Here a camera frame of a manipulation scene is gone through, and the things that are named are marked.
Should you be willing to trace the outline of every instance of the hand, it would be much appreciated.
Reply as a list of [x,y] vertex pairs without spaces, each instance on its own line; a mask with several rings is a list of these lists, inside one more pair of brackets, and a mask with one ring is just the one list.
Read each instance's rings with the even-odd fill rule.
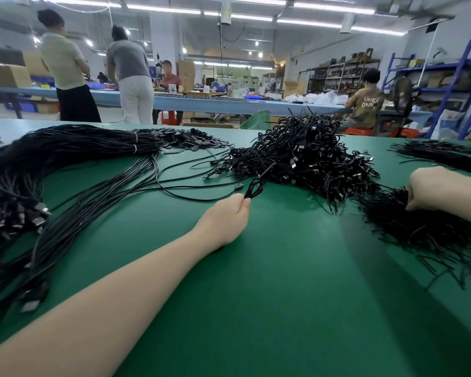
[[238,193],[215,203],[202,215],[193,232],[209,238],[212,251],[235,240],[248,224],[251,198]]
[[409,212],[418,209],[443,210],[450,198],[470,190],[471,177],[441,166],[419,168],[410,175],[406,209]]

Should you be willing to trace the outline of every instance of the person in gray shirt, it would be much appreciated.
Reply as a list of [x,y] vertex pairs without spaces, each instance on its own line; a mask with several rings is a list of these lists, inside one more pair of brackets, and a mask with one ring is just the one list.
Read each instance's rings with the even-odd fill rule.
[[140,45],[128,41],[123,27],[114,25],[111,36],[114,42],[106,52],[106,67],[108,78],[119,87],[124,121],[152,124],[154,87],[147,55]]

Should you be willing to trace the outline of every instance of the red stool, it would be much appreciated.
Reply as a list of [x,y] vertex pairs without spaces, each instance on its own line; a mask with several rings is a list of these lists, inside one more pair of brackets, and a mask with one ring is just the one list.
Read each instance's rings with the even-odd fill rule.
[[359,130],[358,128],[347,128],[344,135],[371,136],[372,130]]
[[[393,129],[391,132],[390,138],[395,138],[398,134],[398,128]],[[407,139],[417,139],[419,137],[419,130],[414,130],[413,128],[403,128],[399,134],[400,138],[407,138]]]
[[168,125],[168,126],[177,126],[178,123],[176,122],[176,116],[174,115],[174,111],[168,111],[168,118],[164,119],[164,112],[161,111],[161,119],[162,119],[162,124]]

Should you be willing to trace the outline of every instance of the black pants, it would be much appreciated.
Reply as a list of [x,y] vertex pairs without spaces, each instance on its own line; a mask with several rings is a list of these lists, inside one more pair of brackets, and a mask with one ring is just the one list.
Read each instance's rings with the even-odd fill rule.
[[88,85],[61,90],[56,88],[61,120],[101,123],[98,107]]
[[[161,112],[160,109],[154,109],[152,111],[152,121],[154,124],[157,124],[157,119],[159,118],[159,112]],[[183,111],[176,111],[176,124],[179,126],[180,122],[183,118]]]

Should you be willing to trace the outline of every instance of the person in black skirt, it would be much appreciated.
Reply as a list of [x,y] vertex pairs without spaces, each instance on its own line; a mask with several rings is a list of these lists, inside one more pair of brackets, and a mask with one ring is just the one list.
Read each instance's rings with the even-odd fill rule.
[[61,120],[100,123],[98,107],[84,79],[90,68],[75,43],[66,38],[65,21],[52,9],[39,10],[47,29],[38,45],[42,60],[56,82]]

